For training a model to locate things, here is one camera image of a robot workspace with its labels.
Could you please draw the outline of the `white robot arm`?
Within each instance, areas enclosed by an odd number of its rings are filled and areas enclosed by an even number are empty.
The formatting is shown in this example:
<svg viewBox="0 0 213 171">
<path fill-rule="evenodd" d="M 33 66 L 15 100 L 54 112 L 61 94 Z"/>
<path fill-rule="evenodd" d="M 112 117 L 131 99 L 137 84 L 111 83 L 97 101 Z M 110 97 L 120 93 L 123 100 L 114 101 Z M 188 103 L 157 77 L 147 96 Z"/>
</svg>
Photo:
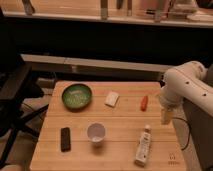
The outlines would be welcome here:
<svg viewBox="0 0 213 171">
<path fill-rule="evenodd" d="M 190 61 L 169 68 L 163 75 L 165 85 L 158 99 L 161 105 L 162 124 L 169 124 L 173 111 L 186 98 L 213 116 L 213 87 L 204 82 L 208 69 L 198 61 Z"/>
</svg>

